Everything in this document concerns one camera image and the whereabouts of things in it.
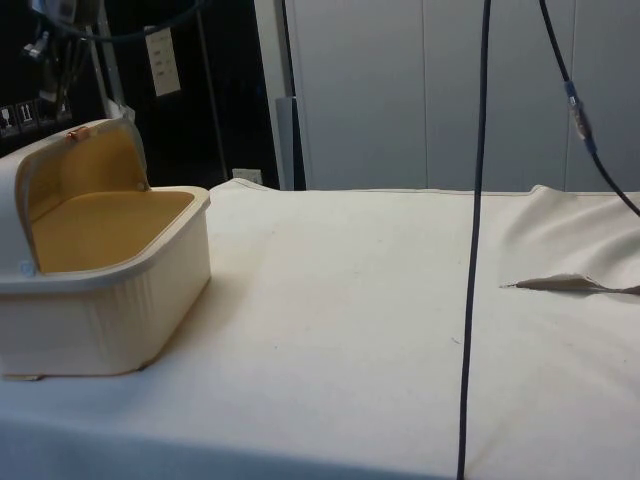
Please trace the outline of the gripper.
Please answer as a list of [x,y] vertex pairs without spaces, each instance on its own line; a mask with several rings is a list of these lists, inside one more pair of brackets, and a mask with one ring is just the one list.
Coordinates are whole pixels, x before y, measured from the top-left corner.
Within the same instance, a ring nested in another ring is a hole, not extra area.
[[38,30],[34,39],[22,48],[22,55],[39,64],[56,68],[71,65],[71,36],[59,29]]

